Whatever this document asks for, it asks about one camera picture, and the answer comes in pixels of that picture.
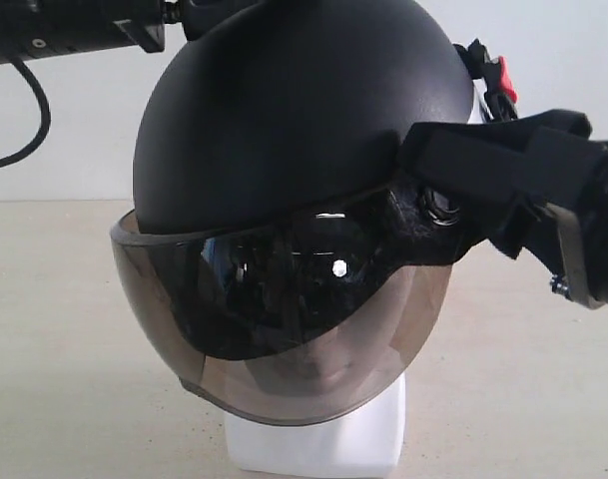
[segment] red tab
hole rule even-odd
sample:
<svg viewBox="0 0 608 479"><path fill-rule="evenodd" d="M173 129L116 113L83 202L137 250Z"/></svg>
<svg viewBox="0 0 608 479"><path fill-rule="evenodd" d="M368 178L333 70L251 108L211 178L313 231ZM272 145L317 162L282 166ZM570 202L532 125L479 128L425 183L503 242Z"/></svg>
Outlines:
<svg viewBox="0 0 608 479"><path fill-rule="evenodd" d="M500 82L501 91L503 93L505 93L508 97L510 97L510 100L512 100L512 103L516 104L519 97L516 93L516 90L514 89L514 85L512 85L512 80L510 79L510 74L507 71L507 61L505 60L505 57L499 57L499 62L501 64L501 82Z"/></svg>

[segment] beige table surface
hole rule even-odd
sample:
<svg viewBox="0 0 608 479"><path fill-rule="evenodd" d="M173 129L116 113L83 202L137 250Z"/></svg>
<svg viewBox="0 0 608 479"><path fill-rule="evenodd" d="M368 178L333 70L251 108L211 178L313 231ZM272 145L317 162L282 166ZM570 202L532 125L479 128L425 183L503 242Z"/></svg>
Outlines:
<svg viewBox="0 0 608 479"><path fill-rule="evenodd" d="M0 479L260 478L131 315L108 229L124 202L0 204ZM410 366L394 478L608 478L608 309L480 247Z"/></svg>

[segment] helmet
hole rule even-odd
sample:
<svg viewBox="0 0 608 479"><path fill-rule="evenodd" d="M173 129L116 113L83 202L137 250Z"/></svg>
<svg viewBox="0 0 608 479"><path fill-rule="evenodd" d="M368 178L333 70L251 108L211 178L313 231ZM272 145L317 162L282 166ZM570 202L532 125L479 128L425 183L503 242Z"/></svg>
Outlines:
<svg viewBox="0 0 608 479"><path fill-rule="evenodd" d="M415 122L468 123L473 82L410 0L265 1L186 45L142 121L126 295L186 389L241 417L347 414L408 366L464 222L395 161Z"/></svg>

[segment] white wall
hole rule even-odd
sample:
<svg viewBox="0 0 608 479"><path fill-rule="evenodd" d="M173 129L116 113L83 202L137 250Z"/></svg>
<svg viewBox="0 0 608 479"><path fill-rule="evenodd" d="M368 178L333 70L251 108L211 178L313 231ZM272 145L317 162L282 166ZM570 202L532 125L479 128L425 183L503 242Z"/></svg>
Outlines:
<svg viewBox="0 0 608 479"><path fill-rule="evenodd" d="M521 115L577 109L590 115L595 137L608 137L608 0L420 3L453 42L479 37L508 58ZM183 44L179 27L168 37L159 55L133 48L32 62L51 100L53 129L37 154L0 171L0 200L129 198L141 114ZM24 146L37 120L26 85L0 67L0 156Z"/></svg>

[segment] matte black helmet shell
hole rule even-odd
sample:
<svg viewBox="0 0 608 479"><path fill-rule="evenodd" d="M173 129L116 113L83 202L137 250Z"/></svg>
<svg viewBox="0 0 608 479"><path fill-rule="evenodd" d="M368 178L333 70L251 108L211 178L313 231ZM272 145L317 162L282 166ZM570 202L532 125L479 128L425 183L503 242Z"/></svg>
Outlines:
<svg viewBox="0 0 608 479"><path fill-rule="evenodd" d="M148 104L142 231L236 228L377 186L411 125L467 123L474 89L410 0L268 0L187 44Z"/></svg>

